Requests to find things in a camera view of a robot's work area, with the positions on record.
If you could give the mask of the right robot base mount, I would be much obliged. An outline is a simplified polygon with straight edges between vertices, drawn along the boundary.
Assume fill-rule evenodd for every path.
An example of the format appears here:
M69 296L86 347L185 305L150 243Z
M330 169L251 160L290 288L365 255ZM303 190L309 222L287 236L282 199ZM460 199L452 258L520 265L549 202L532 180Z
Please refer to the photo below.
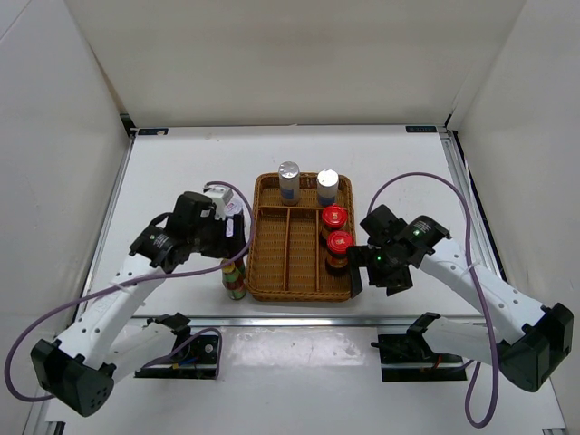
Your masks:
M401 329L379 327L371 341L377 352L383 382L464 382L467 360L454 354L437 354L413 342Z

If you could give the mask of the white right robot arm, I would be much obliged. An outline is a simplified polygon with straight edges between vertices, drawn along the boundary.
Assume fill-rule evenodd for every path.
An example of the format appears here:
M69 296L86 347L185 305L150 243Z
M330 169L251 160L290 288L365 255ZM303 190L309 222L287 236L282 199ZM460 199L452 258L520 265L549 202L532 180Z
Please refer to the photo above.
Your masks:
M536 392L570 354L574 315L523 294L484 266L471 263L450 232L434 219L411 223L385 207L361 223L368 234L370 285L388 294L411 288L410 267L437 279L481 313L483 326L435 313L422 314L407 330L407 351L425 363L437 353L456 354L498 368L526 392Z

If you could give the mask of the red-lid sauce jar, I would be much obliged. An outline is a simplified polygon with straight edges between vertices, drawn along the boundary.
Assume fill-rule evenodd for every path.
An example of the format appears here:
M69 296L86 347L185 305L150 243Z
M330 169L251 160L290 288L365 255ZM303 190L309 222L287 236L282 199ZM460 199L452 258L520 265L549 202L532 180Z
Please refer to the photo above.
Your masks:
M325 243L332 232L343 230L347 221L348 211L338 204L324 208L321 213L320 238Z
M340 276L348 269L347 249L354 246L354 238L348 231L331 232L326 239L325 269L330 275Z

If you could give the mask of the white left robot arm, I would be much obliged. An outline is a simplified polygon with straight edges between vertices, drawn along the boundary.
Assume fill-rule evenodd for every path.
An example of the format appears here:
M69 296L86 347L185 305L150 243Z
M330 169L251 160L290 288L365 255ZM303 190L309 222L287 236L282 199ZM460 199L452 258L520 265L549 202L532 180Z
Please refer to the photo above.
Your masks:
M116 383L151 366L186 366L198 361L189 319L180 313L150 319L129 338L121 330L153 291L176 276L176 268L193 254L234 265L249 248L244 218L198 217L177 212L151 220L130 245L111 286L84 297L86 311L52 341L31 351L40 386L83 417L108 400Z

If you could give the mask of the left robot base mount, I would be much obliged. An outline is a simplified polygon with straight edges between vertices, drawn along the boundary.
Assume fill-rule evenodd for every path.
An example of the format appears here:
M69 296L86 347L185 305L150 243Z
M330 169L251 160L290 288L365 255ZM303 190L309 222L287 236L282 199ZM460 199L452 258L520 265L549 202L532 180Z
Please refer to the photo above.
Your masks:
M218 378L223 336L214 327L184 333L176 340L169 358L134 373L137 379L211 380Z

